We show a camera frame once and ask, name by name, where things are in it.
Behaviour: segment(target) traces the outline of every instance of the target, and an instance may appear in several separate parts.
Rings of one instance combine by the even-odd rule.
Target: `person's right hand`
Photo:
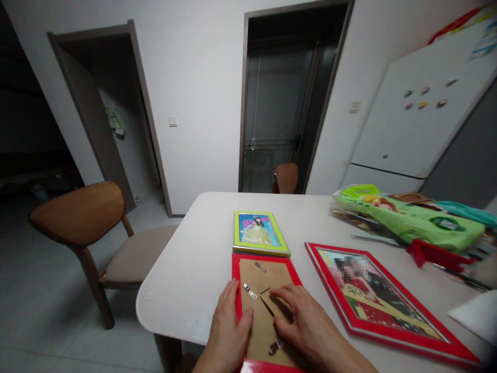
[[[292,324],[275,316],[280,335],[293,343],[314,364],[334,373],[375,372],[377,370],[340,334],[321,305],[302,286],[284,285],[271,289],[291,306]]]

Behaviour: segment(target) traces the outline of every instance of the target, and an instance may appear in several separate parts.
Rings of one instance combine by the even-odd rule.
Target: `picture frame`
[[[481,366],[371,253],[310,242],[305,247],[350,334],[464,368]]]
[[[271,212],[235,211],[233,250],[290,257],[290,250]]]
[[[285,257],[276,257],[276,256],[260,256],[260,255],[250,255],[250,254],[237,254],[233,253],[231,255],[231,276],[238,280],[239,287],[237,291],[237,297],[235,301],[235,310],[237,313],[237,319],[240,321],[243,315],[243,305],[242,305],[242,292],[245,289],[242,288],[243,284],[240,281],[240,260],[248,259],[255,260],[260,262],[275,262],[275,263],[284,263],[288,268],[288,273],[290,275],[291,281],[294,285],[302,285],[300,281],[299,275],[294,268],[291,260]],[[239,370],[240,373],[270,373],[270,372],[280,372],[280,373],[305,373],[306,370],[297,368],[297,367],[289,367],[284,365],[272,364],[264,361],[254,360],[245,357],[243,360],[243,364]]]

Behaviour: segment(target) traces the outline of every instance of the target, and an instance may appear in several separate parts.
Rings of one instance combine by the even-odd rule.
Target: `person's left hand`
[[[240,321],[237,322],[235,312],[237,289],[238,281],[232,279],[221,293],[212,317],[206,349],[193,373],[231,373],[242,363],[252,330],[254,310],[252,308],[245,310]]]

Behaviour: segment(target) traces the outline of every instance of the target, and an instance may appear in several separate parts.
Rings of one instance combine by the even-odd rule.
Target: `plastic bag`
[[[349,185],[333,194],[341,205],[371,216],[405,242],[419,238],[453,252],[459,252],[485,230],[483,224],[400,202],[372,184]]]

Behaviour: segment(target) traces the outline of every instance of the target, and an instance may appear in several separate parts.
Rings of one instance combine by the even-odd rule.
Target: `hand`
[[[212,317],[211,332],[206,349],[198,360],[194,373],[231,373],[245,356],[254,310],[247,309],[239,322],[235,312],[238,281],[232,279],[224,288]]]
[[[377,370],[340,334],[325,310],[302,286],[284,285],[271,289],[291,306],[293,322],[275,316],[280,335],[293,343],[314,364],[328,372],[353,373]]]

